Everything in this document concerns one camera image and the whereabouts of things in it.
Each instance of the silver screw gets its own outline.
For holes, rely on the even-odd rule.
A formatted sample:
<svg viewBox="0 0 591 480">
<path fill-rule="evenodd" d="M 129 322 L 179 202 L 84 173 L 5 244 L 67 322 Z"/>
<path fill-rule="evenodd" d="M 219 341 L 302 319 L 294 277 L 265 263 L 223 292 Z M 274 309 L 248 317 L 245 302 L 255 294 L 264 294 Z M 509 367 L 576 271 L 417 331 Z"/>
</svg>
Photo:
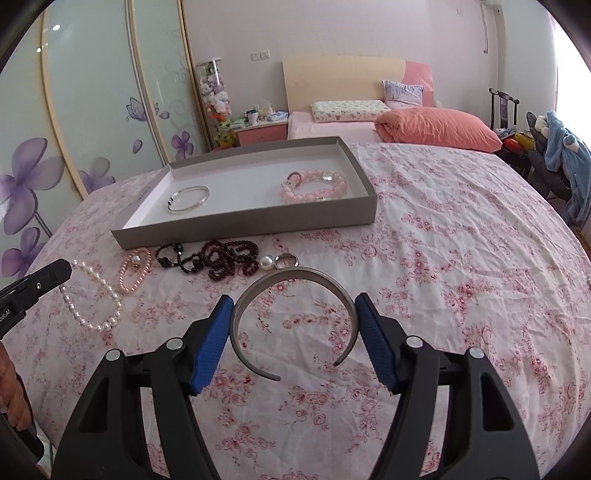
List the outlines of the silver screw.
<svg viewBox="0 0 591 480">
<path fill-rule="evenodd" d="M 477 346 L 473 346 L 468 350 L 470 352 L 470 356 L 474 358 L 484 358 L 484 352 L 479 349 Z"/>
<path fill-rule="evenodd" d="M 407 345 L 412 348 L 421 348 L 423 341 L 419 337 L 412 336 L 407 338 Z"/>
<path fill-rule="evenodd" d="M 168 350 L 178 350 L 183 346 L 183 341 L 180 338 L 171 338 L 166 342 L 166 348 Z"/>
<path fill-rule="evenodd" d="M 112 350 L 109 350 L 107 352 L 107 354 L 105 355 L 105 358 L 109 362 L 114 362 L 115 360 L 119 360 L 120 356 L 121 356 L 121 352 L 118 351 L 116 348 L 113 348 Z"/>
</svg>

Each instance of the pillow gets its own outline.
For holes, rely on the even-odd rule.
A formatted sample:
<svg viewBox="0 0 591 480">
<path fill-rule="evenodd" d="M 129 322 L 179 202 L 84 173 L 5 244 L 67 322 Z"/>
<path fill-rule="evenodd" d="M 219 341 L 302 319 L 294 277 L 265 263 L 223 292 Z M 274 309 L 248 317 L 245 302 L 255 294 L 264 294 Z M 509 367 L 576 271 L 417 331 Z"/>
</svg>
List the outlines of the pillow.
<svg viewBox="0 0 591 480">
<path fill-rule="evenodd" d="M 414 107 L 391 110 L 376 120 L 375 128 L 388 143 L 411 143 L 463 148 L 493 153 L 499 137 L 478 117 L 448 108 Z"/>
<path fill-rule="evenodd" d="M 405 85 L 403 83 L 382 80 L 384 102 L 390 108 L 409 108 L 423 106 L 423 85 Z"/>
<path fill-rule="evenodd" d="M 314 122 L 375 122 L 390 109 L 380 100 L 343 100 L 312 103 Z"/>
</svg>

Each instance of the bedsheet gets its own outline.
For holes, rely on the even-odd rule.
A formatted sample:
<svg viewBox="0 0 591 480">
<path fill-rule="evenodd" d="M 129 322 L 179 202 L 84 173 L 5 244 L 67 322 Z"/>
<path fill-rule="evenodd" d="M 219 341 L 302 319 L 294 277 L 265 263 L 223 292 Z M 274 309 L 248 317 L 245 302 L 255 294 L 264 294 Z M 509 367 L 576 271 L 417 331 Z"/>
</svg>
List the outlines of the bedsheet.
<svg viewBox="0 0 591 480">
<path fill-rule="evenodd" d="M 329 122 L 317 124 L 308 112 L 293 112 L 289 117 L 287 138 L 341 137 L 347 144 L 381 143 L 373 122 Z"/>
<path fill-rule="evenodd" d="M 515 401 L 541 473 L 566 450 L 590 407 L 591 265 L 558 214 L 494 155 L 417 145 L 353 145 L 378 193 L 373 225 L 252 237 L 262 254 L 292 252 L 352 295 L 368 292 L 380 314 L 439 349 L 482 348 Z M 154 173 L 93 192 L 48 241 L 32 268 L 77 258 L 113 282 L 125 256 L 109 232 Z M 186 252 L 202 244 L 187 244 Z M 213 283 L 155 265 L 124 297 L 119 326 L 81 330 L 56 290 L 5 337 L 35 416 L 59 442 L 70 413 L 110 348 L 151 351 L 207 317 L 220 295 L 236 300 L 255 278 Z M 69 289 L 88 318 L 111 302 L 86 275 Z M 247 309 L 239 341 L 250 360 L 282 376 L 257 377 L 229 342 L 212 383 L 193 405 L 222 478 L 366 479 L 397 398 L 378 382 L 344 308 L 309 283 L 283 283 Z M 424 472 L 439 462 L 445 399 L 438 398 Z M 156 471 L 166 469 L 150 396 L 145 429 Z"/>
</svg>

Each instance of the person's hand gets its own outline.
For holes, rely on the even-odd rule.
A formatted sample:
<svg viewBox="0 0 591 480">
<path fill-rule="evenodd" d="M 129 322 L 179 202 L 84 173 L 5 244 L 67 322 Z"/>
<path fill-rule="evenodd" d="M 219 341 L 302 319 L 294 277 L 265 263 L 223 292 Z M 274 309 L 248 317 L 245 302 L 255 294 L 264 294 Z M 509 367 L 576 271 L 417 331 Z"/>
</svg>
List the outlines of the person's hand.
<svg viewBox="0 0 591 480">
<path fill-rule="evenodd" d="M 0 407 L 8 411 L 8 423 L 19 432 L 31 424 L 31 412 L 25 401 L 22 386 L 17 380 L 14 364 L 0 342 Z"/>
</svg>

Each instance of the gray tray box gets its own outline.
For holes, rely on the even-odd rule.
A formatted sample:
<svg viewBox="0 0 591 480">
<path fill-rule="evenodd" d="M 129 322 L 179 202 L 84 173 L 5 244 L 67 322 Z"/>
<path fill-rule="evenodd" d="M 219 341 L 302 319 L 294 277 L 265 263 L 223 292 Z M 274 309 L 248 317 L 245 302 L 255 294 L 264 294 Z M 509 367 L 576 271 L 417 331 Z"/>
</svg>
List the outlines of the gray tray box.
<svg viewBox="0 0 591 480">
<path fill-rule="evenodd" d="M 326 148 L 334 145 L 351 163 L 365 189 L 364 195 L 326 202 L 298 203 L 222 212 L 191 218 L 175 218 L 148 225 L 128 226 L 146 197 L 171 171 L 193 164 L 215 162 L 228 157 L 241 162 L 240 156 L 298 147 Z M 138 198 L 117 217 L 111 232 L 123 249 L 156 247 L 170 242 L 198 242 L 210 239 L 236 238 L 266 233 L 366 225 L 375 221 L 378 198 L 357 159 L 339 137 L 309 138 L 249 145 L 200 157 L 188 158 L 164 167 Z"/>
</svg>

